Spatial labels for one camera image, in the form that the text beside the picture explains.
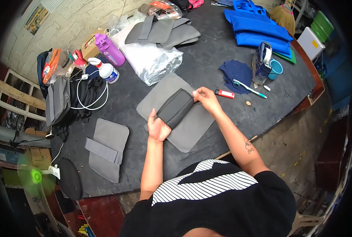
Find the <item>green fan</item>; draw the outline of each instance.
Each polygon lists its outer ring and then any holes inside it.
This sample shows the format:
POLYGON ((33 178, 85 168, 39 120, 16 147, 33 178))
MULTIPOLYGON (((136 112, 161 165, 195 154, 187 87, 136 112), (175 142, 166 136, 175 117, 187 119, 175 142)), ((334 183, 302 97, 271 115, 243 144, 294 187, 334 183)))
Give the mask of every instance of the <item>green fan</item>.
POLYGON ((25 191, 32 197, 49 196, 56 185, 56 177, 60 179, 60 170, 57 165, 49 166, 47 170, 40 170, 31 164, 26 155, 18 158, 17 174, 25 191))

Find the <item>woman's arm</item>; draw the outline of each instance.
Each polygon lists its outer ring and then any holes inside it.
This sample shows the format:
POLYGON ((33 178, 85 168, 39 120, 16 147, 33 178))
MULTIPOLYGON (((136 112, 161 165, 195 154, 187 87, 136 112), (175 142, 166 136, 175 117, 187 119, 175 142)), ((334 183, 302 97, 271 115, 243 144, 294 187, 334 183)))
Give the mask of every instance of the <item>woman's arm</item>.
POLYGON ((160 119, 155 120, 156 110, 152 109, 148 118, 148 140, 145 165, 140 183, 139 200, 149 199, 163 183, 163 141, 171 129, 160 119))
POLYGON ((211 116, 217 121, 227 145, 231 150, 232 156, 244 172, 253 177, 257 173, 269 170, 264 165, 252 143, 223 112, 213 91, 201 87, 193 92, 193 97, 195 101, 200 101, 203 107, 209 111, 211 116))

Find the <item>yellow sticker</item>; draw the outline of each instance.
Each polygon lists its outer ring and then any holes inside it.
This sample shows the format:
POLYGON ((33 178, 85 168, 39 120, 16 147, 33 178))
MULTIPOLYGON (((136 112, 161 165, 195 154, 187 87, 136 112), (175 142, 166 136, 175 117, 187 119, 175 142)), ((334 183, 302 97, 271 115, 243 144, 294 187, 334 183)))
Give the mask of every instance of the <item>yellow sticker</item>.
POLYGON ((312 41, 312 44, 314 45, 315 48, 318 48, 318 44, 315 40, 312 41))

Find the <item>tattoo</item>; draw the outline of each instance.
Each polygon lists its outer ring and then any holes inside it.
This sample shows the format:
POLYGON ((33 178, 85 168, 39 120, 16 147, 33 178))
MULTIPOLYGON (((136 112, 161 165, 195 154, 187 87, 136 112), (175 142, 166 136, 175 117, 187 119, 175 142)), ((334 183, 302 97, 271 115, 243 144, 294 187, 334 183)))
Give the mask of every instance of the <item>tattoo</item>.
POLYGON ((251 152, 254 151, 255 149, 252 148, 252 147, 251 147, 251 148, 248 148, 249 146, 252 145, 251 142, 250 142, 248 139, 246 140, 245 137, 243 137, 243 139, 244 139, 244 141, 245 141, 245 148, 247 149, 248 154, 251 154, 251 152))

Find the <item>toothbrush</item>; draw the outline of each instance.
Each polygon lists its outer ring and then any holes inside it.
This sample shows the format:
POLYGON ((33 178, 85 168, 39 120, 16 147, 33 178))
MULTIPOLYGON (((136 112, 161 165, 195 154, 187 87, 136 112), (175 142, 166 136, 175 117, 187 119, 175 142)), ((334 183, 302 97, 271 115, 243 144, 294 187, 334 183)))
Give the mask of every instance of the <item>toothbrush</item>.
POLYGON ((241 85, 244 86, 247 90, 254 92, 254 93, 257 94, 258 96, 261 96, 261 97, 263 97, 263 98, 267 98, 267 97, 266 97, 265 95, 263 95, 262 93, 259 93, 259 92, 257 92, 257 91, 254 91, 253 89, 249 88, 248 86, 246 86, 245 84, 241 83, 240 81, 237 81, 237 80, 235 80, 235 79, 233 79, 233 81, 237 82, 236 84, 238 84, 238 83, 241 84, 241 85))

